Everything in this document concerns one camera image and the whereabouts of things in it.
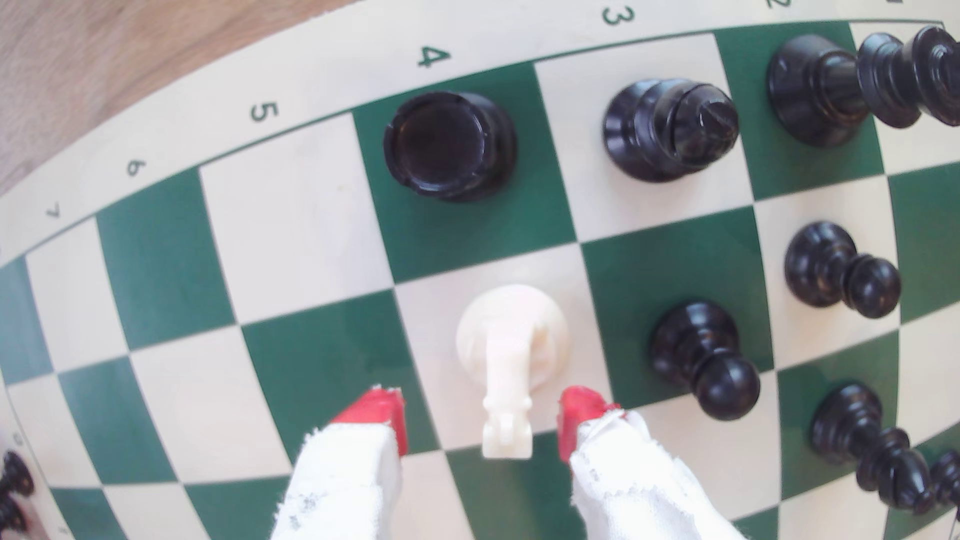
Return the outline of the cloth-wrapped red gripper finger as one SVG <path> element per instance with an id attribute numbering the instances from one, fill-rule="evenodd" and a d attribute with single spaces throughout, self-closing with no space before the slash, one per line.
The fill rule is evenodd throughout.
<path id="1" fill-rule="evenodd" d="M 306 434 L 270 539 L 391 539 L 409 449 L 400 387 L 373 386 Z"/>
<path id="2" fill-rule="evenodd" d="M 558 455 L 588 539 L 745 538 L 641 413 L 582 385 L 558 403 Z"/>

